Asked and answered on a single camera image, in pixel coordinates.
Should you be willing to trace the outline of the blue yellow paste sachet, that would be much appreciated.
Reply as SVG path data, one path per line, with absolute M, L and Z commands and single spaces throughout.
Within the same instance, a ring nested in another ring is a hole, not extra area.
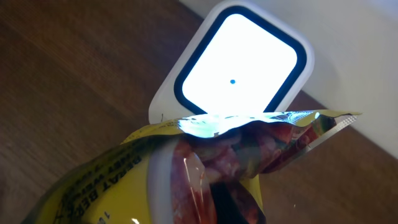
M 349 126 L 333 110 L 150 124 L 62 177 L 26 223 L 265 223 L 259 176 Z

